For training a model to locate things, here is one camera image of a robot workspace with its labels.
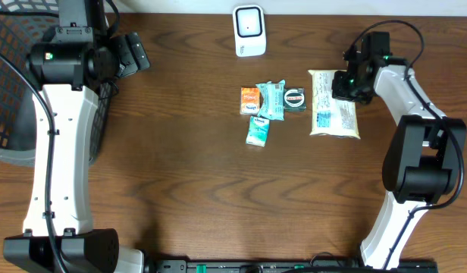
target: white barcode scanner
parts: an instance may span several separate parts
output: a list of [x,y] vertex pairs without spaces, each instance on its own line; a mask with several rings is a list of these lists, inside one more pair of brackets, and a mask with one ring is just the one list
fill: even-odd
[[243,5],[233,10],[235,52],[239,57],[265,53],[264,11],[258,5]]

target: wooden table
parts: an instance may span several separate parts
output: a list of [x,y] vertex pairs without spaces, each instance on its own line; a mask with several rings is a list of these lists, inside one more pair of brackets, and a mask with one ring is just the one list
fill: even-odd
[[[357,106],[361,140],[309,136],[308,69],[344,69],[342,51],[386,17],[267,16],[267,53],[238,58],[230,15],[123,14],[152,67],[119,81],[102,154],[90,168],[95,228],[156,257],[310,259],[356,254],[384,199],[381,166],[395,123],[380,99]],[[417,79],[439,109],[467,125],[467,18],[411,17],[425,35]],[[391,25],[392,51],[419,50],[407,27]],[[265,148],[247,146],[241,86],[285,79],[308,91],[308,110],[274,121]],[[448,209],[418,224],[404,258],[433,258],[440,272],[467,272],[466,179]],[[0,163],[2,241],[19,234],[33,169]]]

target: teal packet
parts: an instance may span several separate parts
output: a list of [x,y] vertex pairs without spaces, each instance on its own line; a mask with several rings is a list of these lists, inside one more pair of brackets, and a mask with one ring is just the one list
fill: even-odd
[[257,88],[261,90],[262,103],[261,110],[258,116],[268,118],[270,120],[284,120],[284,85],[285,80],[279,83],[259,83],[256,84]]
[[264,147],[268,132],[268,119],[250,117],[249,133],[247,134],[246,144]]

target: small product package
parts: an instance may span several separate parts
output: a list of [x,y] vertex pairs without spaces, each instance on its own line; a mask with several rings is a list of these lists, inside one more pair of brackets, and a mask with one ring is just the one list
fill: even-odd
[[259,117],[268,118],[270,120],[284,120],[284,85],[286,81],[282,80],[279,83],[259,83],[256,86],[261,90],[262,103]]
[[312,75],[312,131],[360,139],[354,102],[333,99],[331,84],[335,71],[309,71]]
[[257,115],[261,108],[259,88],[242,87],[240,89],[240,114]]
[[247,134],[246,144],[264,147],[268,132],[268,119],[250,117],[249,133]]
[[284,90],[284,110],[305,111],[306,100],[304,88],[288,88]]

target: small orange package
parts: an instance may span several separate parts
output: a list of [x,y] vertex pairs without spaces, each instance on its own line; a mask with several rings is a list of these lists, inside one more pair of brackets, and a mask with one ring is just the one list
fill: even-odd
[[242,87],[240,89],[240,114],[257,115],[261,108],[259,88]]

